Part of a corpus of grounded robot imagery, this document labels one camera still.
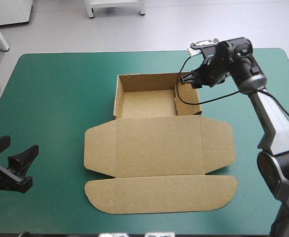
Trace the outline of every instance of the green table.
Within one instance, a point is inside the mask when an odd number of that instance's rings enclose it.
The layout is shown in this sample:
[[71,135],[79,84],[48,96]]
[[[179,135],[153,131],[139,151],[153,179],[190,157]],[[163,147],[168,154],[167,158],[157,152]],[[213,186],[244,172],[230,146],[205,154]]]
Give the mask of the green table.
[[[256,49],[268,89],[289,110],[289,61],[280,49]],[[225,207],[210,212],[112,215],[95,209],[84,185],[105,175],[83,166],[84,133],[113,119],[117,75],[177,72],[184,51],[26,54],[20,57],[0,99],[0,136],[10,135],[7,156],[38,144],[26,193],[0,191],[0,232],[101,233],[173,231],[178,234],[267,234],[280,203],[256,167],[263,134],[249,99],[241,94],[203,106],[203,116],[232,124],[237,161],[216,171],[239,181]],[[201,63],[192,59],[186,71]],[[201,100],[236,90],[232,79],[203,88]]]

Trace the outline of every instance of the unfolded cardboard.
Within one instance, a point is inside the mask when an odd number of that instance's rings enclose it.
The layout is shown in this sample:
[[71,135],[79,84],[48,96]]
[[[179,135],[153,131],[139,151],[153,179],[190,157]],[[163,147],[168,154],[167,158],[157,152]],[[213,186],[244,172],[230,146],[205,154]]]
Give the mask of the unfolded cardboard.
[[89,181],[85,192],[113,214],[209,211],[226,205],[237,185],[233,176],[176,175]]
[[[208,211],[234,196],[233,176],[207,173],[235,161],[232,127],[182,103],[177,74],[118,76],[114,121],[85,133],[84,165],[115,178],[86,183],[99,210],[114,213]],[[196,89],[178,84],[199,102]]]
[[234,161],[232,127],[200,116],[118,118],[85,133],[85,167],[117,178],[206,174]]

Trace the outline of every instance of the black robotic arm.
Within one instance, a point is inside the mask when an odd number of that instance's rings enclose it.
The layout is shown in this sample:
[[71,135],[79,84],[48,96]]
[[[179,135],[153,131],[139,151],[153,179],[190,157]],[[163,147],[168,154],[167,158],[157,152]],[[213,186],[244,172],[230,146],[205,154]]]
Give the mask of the black robotic arm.
[[250,98],[264,130],[258,144],[262,149],[258,169],[274,197],[282,202],[270,236],[289,237],[289,120],[266,90],[267,79],[253,57],[251,42],[246,38],[210,39],[189,44],[188,52],[191,56],[202,54],[204,61],[183,76],[182,83],[212,87],[231,75],[239,92]]

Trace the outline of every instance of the black cable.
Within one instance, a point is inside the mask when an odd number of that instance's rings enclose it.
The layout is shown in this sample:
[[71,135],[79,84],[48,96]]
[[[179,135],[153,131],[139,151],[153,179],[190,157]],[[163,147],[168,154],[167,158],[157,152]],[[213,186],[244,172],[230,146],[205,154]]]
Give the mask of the black cable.
[[233,93],[230,93],[230,94],[227,94],[227,95],[223,95],[223,96],[220,96],[220,97],[211,99],[211,100],[206,100],[206,101],[203,101],[203,102],[199,102],[199,103],[190,103],[190,102],[184,101],[183,98],[182,98],[182,97],[180,96],[180,94],[179,94],[178,83],[180,82],[180,78],[179,78],[179,77],[180,77],[181,72],[183,71],[186,63],[187,63],[187,62],[189,61],[189,59],[191,59],[191,58],[192,58],[192,57],[190,56],[190,57],[188,57],[188,58],[185,60],[183,66],[181,67],[179,73],[177,74],[177,79],[176,79],[176,92],[177,92],[177,96],[178,96],[178,98],[180,99],[180,101],[183,102],[184,104],[186,104],[186,105],[202,105],[202,104],[206,104],[206,103],[209,103],[209,102],[213,102],[213,101],[216,101],[216,100],[220,100],[220,99],[223,99],[223,98],[226,98],[226,97],[229,97],[229,96],[238,94],[238,93],[242,93],[242,92],[247,91],[247,90],[251,90],[251,91],[252,91],[251,94],[253,94],[253,93],[255,93],[255,92],[260,92],[260,93],[262,93],[262,94],[264,94],[264,95],[267,95],[267,96],[269,96],[270,98],[272,98],[272,99],[276,102],[276,104],[281,108],[281,110],[289,117],[289,112],[282,106],[282,104],[276,99],[275,96],[273,96],[271,93],[265,91],[266,88],[262,88],[262,89],[249,88],[249,89],[244,89],[244,90],[238,90],[238,91],[235,91],[235,92],[233,92]]
[[276,104],[281,108],[281,110],[284,111],[284,113],[289,117],[289,112],[282,106],[282,104],[276,99],[275,96],[273,96],[271,93],[265,90],[260,90],[259,92],[271,97],[276,102]]

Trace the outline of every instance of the cardboard box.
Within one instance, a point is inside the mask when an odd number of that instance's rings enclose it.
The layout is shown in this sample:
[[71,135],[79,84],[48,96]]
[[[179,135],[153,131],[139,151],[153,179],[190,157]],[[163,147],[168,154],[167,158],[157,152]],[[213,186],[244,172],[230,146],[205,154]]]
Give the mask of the cardboard box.
[[[114,118],[200,115],[200,105],[186,105],[177,98],[176,79],[177,73],[118,76]],[[185,101],[199,102],[198,91],[190,84],[179,83],[178,91]]]
[[[114,121],[85,133],[84,165],[115,177],[87,182],[99,210],[114,213],[206,211],[234,196],[233,176],[207,173],[235,161],[232,127],[178,100],[177,74],[118,76]],[[198,102],[190,85],[181,96]]]

